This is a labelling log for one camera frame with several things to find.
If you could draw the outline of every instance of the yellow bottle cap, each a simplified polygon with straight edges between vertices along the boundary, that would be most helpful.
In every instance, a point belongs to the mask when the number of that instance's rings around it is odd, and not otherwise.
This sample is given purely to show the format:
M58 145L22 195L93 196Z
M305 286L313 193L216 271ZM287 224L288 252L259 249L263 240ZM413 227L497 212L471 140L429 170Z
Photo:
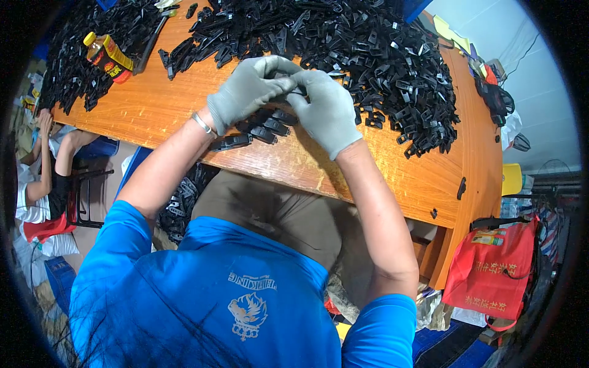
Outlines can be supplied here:
M86 46L90 46L92 44L92 42L94 42L94 40L96 39L96 33L94 32L90 32L85 38L84 38L84 45Z

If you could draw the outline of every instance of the white wall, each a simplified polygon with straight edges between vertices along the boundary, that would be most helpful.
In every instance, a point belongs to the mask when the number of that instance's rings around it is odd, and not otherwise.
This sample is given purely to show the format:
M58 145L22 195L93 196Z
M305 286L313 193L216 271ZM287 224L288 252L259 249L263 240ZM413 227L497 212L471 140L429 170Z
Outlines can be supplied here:
M484 60L497 58L507 73L532 44L538 33L516 0L433 0L425 9L439 15L450 28L468 37ZM577 127L564 81L542 36L506 80L504 88L515 100L522 118L522 133L531 149L508 149L503 162L519 163L536 173L550 159L581 169Z

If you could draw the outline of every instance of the hand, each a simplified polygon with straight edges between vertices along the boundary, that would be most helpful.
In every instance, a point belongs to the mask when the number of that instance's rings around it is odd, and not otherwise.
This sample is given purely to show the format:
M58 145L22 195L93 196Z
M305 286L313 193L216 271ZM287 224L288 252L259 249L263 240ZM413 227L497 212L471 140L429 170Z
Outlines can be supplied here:
M242 61L219 91L207 97L217 134L224 135L235 122L259 110L271 98L296 87L296 83L288 77L265 77L276 71L291 75L301 70L300 66L277 55Z
M49 112L48 109L44 108L39 113L39 135L41 136L42 140L49 139L49 132L53 127L53 116Z
M311 103L299 94L286 100L299 116L303 128L335 160L341 150L362 139L356 130L356 112L350 93L323 71L302 71L290 79L305 86Z

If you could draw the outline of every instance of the khaki pants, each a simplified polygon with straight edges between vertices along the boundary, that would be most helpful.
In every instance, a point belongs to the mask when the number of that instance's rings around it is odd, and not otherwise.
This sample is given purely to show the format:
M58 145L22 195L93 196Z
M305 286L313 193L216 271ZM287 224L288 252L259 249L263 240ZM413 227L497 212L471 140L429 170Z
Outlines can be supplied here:
M198 198L192 219L220 218L276 240L328 271L342 240L325 198L221 170Z

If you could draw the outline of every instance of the orange wooden table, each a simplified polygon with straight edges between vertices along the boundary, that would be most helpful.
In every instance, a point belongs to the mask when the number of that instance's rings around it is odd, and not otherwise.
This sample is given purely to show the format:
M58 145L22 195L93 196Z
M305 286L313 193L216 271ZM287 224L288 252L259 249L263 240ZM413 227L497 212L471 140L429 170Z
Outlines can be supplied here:
M54 120L148 148L165 141L192 111L205 105L206 96L215 93L237 65L234 59L217 69L211 57L168 80L157 51L162 48L170 52L190 36L187 31L196 19L185 19L186 8L182 6L178 16L167 21L142 74L122 85L114 84L91 112L85 111L79 99L69 116L54 109ZM466 58L455 49L442 48L441 53L452 75L456 113L462 121L456 125L458 139L449 154L432 150L421 158L407 160L403 153L408 143L397 144L398 132L388 126L383 130L358 126L404 215L439 226L432 244L415 248L421 274L436 289L444 287L454 250L467 234L469 223L478 217L498 215L502 181L501 144L495 143L498 133L477 94ZM278 137L275 145L254 140L248 147L208 152L202 162L352 201L338 167L301 126L288 137ZM467 189L458 201L462 177L466 177ZM435 220L430 215L434 208L438 211Z

